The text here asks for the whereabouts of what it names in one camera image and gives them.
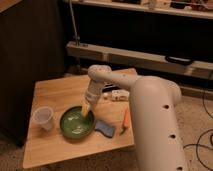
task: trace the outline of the floor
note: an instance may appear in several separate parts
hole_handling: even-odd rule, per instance
[[[209,113],[213,113],[213,101],[206,100]],[[199,135],[213,128],[211,119],[204,110],[202,99],[184,96],[175,108],[183,144],[196,143]],[[209,134],[201,139],[201,143],[210,146]],[[213,153],[200,148],[202,161],[213,168]],[[24,147],[19,148],[0,138],[0,171],[22,171]],[[190,171],[207,171],[197,160],[195,147],[185,149]],[[135,149],[113,150],[101,154],[55,163],[49,166],[27,169],[27,171],[138,171]]]

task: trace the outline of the black panel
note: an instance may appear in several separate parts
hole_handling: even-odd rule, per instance
[[[35,81],[65,71],[57,1],[23,0],[0,13],[0,131],[17,144],[28,128]]]

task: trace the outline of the shelf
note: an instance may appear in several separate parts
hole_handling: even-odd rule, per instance
[[[132,10],[132,11],[141,11],[141,12],[150,12],[150,13],[159,13],[159,14],[168,14],[176,16],[185,16],[185,17],[194,17],[194,18],[204,18],[204,19],[213,19],[213,12],[202,12],[194,11],[191,9],[175,9],[170,7],[170,2],[165,1],[156,1],[156,7],[150,9],[147,3],[137,4],[128,4],[128,3],[117,3],[111,2],[110,0],[72,0],[74,4],[82,5],[91,5],[91,6],[100,6],[108,8],[116,8],[123,10]]]
[[[69,56],[152,69],[154,71],[169,72],[172,74],[192,76],[202,79],[207,79],[213,68],[213,64],[208,62],[194,61],[188,66],[183,66],[167,62],[163,55],[92,44],[80,44],[79,46],[76,46],[75,42],[72,41],[67,44],[66,48]]]

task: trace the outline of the wooden table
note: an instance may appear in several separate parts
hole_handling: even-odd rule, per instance
[[[134,69],[119,72],[136,74]],[[116,126],[112,139],[99,132],[92,132],[86,139],[73,143],[65,139],[59,127],[60,118],[67,109],[81,105],[89,77],[74,76],[56,80],[41,81],[35,85],[32,112],[40,106],[50,106],[54,110],[54,128],[46,132],[30,119],[24,153],[24,168],[46,165],[94,153],[109,151],[134,145],[132,128],[119,135],[122,128],[124,110],[128,102],[111,102],[100,99],[94,114]]]

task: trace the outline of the screw hole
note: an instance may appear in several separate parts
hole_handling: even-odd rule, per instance
[[[172,135],[170,135],[169,137],[175,139],[175,138],[176,138],[176,135],[172,134]]]
[[[177,170],[183,170],[183,168],[182,167],[178,167]]]
[[[163,108],[169,109],[169,105],[163,105]]]

